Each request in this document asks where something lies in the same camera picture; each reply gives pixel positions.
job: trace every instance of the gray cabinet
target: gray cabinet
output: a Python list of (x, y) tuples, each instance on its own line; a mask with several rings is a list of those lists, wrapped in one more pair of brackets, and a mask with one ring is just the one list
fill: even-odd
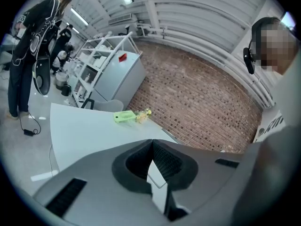
[[(119, 62), (119, 57), (127, 54), (127, 59)], [(96, 101), (120, 100), (124, 109), (146, 76), (146, 71), (138, 54), (119, 50), (108, 63), (94, 86), (90, 98)]]

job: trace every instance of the chair backrest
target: chair backrest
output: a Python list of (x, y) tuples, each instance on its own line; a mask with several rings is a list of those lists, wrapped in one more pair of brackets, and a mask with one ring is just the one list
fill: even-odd
[(119, 112), (123, 111), (123, 103), (119, 100), (110, 100), (106, 102), (95, 101), (93, 109), (98, 111)]

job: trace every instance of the red brick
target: red brick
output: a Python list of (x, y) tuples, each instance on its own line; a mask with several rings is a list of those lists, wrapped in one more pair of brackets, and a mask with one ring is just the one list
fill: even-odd
[(234, 78), (185, 51), (137, 41), (147, 77), (128, 109), (153, 111), (152, 119), (181, 143), (243, 152), (261, 121), (261, 108)]

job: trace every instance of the white table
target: white table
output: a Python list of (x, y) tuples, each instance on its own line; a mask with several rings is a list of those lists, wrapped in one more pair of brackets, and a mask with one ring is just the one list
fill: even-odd
[(12, 51), (18, 43), (19, 40), (16, 40), (12, 35), (4, 35), (3, 41), (0, 44), (0, 65), (7, 64), (11, 61), (12, 55), (8, 53), (8, 51)]
[(5, 34), (0, 45), (1, 51), (11, 51), (19, 43), (11, 34)]
[(116, 123), (113, 113), (51, 104), (50, 131), (60, 171), (86, 155), (145, 139), (175, 142), (151, 120)]

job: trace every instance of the black pants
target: black pants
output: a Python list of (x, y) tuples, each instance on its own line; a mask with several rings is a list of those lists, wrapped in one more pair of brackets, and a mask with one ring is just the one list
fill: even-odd
[(32, 84), (32, 66), (35, 59), (26, 55), (19, 66), (10, 66), (8, 84), (8, 106), (12, 116), (17, 116), (19, 111), (28, 111), (28, 101)]
[(52, 67), (52, 70), (53, 70), (53, 73), (52, 74), (55, 74), (56, 71), (58, 71), (60, 69), (60, 67)]
[(54, 71), (55, 67), (52, 66), (55, 58), (57, 57), (58, 53), (61, 52), (64, 48), (64, 45), (56, 43), (55, 47), (52, 50), (51, 56), (50, 56), (50, 68)]

